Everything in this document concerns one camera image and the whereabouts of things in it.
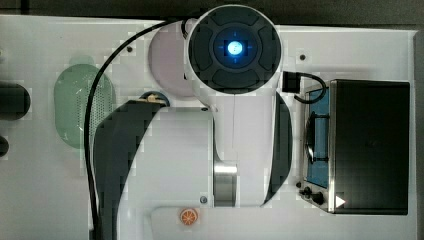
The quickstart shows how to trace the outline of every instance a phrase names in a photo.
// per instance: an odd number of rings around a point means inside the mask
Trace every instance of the green object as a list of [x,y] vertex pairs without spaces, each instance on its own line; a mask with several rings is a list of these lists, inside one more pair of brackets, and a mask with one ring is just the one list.
[[[77,64],[63,71],[54,86],[55,124],[59,136],[74,148],[83,147],[84,116],[90,87],[99,70],[90,64]],[[112,111],[115,90],[103,75],[91,109],[90,137]]]

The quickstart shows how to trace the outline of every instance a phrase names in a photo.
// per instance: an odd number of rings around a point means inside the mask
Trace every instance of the connector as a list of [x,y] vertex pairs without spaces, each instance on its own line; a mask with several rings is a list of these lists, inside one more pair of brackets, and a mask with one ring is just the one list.
[[296,72],[283,72],[283,92],[300,93],[301,75]]

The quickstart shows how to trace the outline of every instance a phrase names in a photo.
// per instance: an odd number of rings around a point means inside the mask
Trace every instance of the screw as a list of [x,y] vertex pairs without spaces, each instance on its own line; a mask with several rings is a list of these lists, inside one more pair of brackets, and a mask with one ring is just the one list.
[[207,197],[205,197],[205,196],[201,196],[200,197],[200,203],[201,204],[205,204],[205,203],[207,203],[208,202],[208,198]]

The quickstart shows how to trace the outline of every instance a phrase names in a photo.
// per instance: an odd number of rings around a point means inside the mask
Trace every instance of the black wire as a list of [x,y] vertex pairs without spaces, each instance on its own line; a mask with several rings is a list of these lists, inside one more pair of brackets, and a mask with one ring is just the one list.
[[187,18],[187,19],[184,19],[184,20],[181,22],[181,32],[183,33],[183,37],[184,37],[184,39],[186,39],[186,38],[187,38],[187,36],[188,36],[188,32],[187,32],[187,30],[186,30],[186,28],[185,28],[185,25],[186,25],[187,21],[188,21],[188,18]]
[[313,103],[318,102],[319,100],[321,100],[324,97],[325,93],[327,92],[327,86],[325,85],[325,82],[320,77],[309,74],[309,73],[298,72],[297,74],[299,74],[302,77],[307,77],[307,78],[311,78],[311,79],[318,81],[321,84],[322,88],[321,88],[321,94],[313,100],[305,100],[305,99],[302,99],[298,96],[294,96],[294,99],[296,99],[297,101],[299,101],[303,104],[313,104]]
[[128,40],[126,40],[124,43],[122,43],[113,53],[110,55],[110,57],[106,60],[106,62],[103,64],[103,66],[100,68],[100,70],[97,72],[96,77],[94,78],[93,84],[91,85],[90,93],[88,95],[87,100],[87,107],[85,109],[85,117],[84,117],[84,154],[85,154],[85,165],[87,168],[87,178],[88,178],[88,189],[90,191],[90,204],[91,204],[91,215],[93,217],[93,232],[95,234],[95,239],[103,239],[103,231],[102,231],[102,224],[101,224],[101,217],[97,213],[97,203],[96,203],[96,192],[95,192],[95,186],[94,186],[94,177],[93,177],[93,171],[91,169],[90,164],[90,135],[89,135],[89,129],[90,129],[90,114],[91,114],[91,107],[93,106],[93,100],[94,100],[94,93],[96,92],[97,85],[100,81],[100,78],[102,77],[103,73],[105,72],[106,68],[110,65],[110,63],[115,59],[115,57],[130,43],[132,43],[137,38],[143,36],[146,33],[149,33],[157,28],[161,28],[165,25],[174,23],[175,21],[164,21],[161,23],[158,23],[156,25],[153,25],[149,28],[144,29],[143,31],[135,34],[134,36],[130,37]]

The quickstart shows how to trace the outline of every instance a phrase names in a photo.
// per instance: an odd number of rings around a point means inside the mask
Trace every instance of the white table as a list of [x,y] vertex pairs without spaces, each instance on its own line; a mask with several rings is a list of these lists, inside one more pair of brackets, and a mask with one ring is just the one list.
[[[0,158],[0,239],[88,239],[90,206],[84,160],[56,133],[53,87],[72,57],[92,56],[98,67],[120,43],[156,21],[0,16],[0,80],[29,90],[32,105],[21,120],[0,121],[10,144]],[[335,78],[413,82],[413,31],[279,26],[284,68]],[[147,64],[154,33],[132,44],[106,72],[117,106],[158,89]],[[305,61],[299,55],[305,54]],[[411,119],[415,118],[411,90]],[[201,209],[192,228],[178,222],[177,208],[153,213],[155,239],[417,239],[415,122],[411,121],[409,214],[331,215],[296,194],[300,179],[300,106],[292,112],[294,154],[290,176],[264,209]],[[174,106],[200,106],[171,99]]]

